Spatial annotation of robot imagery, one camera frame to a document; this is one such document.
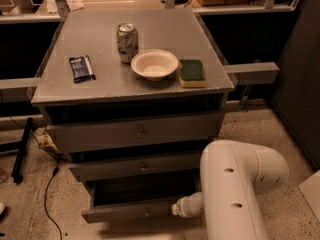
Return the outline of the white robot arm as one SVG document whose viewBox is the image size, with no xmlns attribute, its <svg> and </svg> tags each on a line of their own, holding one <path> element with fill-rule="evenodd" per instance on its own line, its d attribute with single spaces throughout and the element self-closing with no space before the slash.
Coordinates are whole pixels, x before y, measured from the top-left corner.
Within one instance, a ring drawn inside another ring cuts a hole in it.
<svg viewBox="0 0 320 240">
<path fill-rule="evenodd" d="M 289 166 L 276 150 L 255 144 L 218 140 L 200 160 L 201 190 L 179 199 L 172 213 L 205 216 L 208 240 L 269 240 L 256 199 L 289 177 Z"/>
</svg>

